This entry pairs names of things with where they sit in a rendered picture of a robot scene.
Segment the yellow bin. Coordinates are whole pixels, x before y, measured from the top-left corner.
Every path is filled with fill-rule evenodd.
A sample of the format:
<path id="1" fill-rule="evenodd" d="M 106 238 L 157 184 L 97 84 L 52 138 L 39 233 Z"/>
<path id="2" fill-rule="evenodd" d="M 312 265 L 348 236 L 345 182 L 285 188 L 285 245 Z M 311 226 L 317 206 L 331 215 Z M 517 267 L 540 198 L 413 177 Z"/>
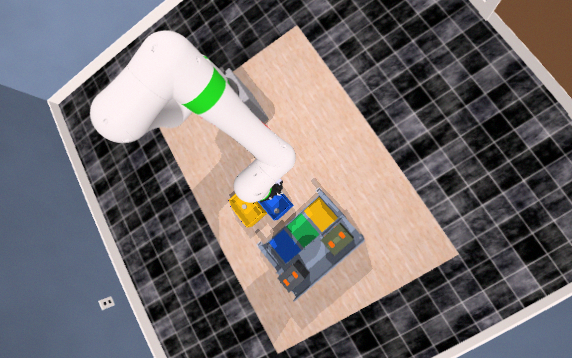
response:
<path id="1" fill-rule="evenodd" d="M 261 218 L 263 218 L 267 212 L 264 208 L 259 204 L 259 202 L 254 203 L 247 203 L 240 200 L 237 195 L 235 194 L 233 197 L 229 199 L 231 208 L 237 214 L 237 216 L 241 219 L 246 227 L 254 226 Z M 246 204 L 247 208 L 242 209 L 242 205 Z"/>

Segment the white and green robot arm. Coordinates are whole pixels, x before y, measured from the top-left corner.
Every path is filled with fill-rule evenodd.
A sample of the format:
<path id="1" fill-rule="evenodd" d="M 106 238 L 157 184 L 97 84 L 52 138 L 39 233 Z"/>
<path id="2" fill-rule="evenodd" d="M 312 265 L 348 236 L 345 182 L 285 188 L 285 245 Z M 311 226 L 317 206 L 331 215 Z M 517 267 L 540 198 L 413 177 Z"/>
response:
<path id="1" fill-rule="evenodd" d="M 235 178 L 237 197 L 272 200 L 275 183 L 295 164 L 295 151 L 246 106 L 237 84 L 219 69 L 184 36 L 155 32 L 95 97 L 92 124 L 106 139 L 128 143 L 162 123 L 175 128 L 194 112 L 258 158 Z"/>

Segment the blue bin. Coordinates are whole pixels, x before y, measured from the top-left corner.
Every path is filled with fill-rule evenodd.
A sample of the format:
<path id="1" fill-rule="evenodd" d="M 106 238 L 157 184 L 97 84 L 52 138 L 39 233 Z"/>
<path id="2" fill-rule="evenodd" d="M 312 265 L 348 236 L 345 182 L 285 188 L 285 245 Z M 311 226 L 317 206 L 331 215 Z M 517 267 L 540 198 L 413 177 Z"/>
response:
<path id="1" fill-rule="evenodd" d="M 261 203 L 258 201 L 273 220 L 279 220 L 288 210 L 294 206 L 291 201 L 284 195 L 284 193 L 280 195 L 281 196 L 274 196 L 272 200 L 269 199 Z M 280 212 L 277 214 L 274 212 L 274 209 L 276 208 L 280 210 Z"/>

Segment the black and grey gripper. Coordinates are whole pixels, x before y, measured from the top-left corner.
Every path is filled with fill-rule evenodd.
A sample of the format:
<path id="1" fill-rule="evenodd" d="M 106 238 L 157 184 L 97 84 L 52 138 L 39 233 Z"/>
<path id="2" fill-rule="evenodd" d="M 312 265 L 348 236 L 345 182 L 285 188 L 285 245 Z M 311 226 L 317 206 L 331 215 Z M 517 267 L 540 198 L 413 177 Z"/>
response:
<path id="1" fill-rule="evenodd" d="M 283 194 L 283 192 L 281 191 L 283 189 L 282 184 L 283 184 L 283 181 L 281 180 L 281 178 L 275 183 L 276 190 L 275 190 L 274 196 L 276 196 L 276 195 L 281 196 L 280 194 Z M 274 198 L 274 196 L 272 198 Z"/>

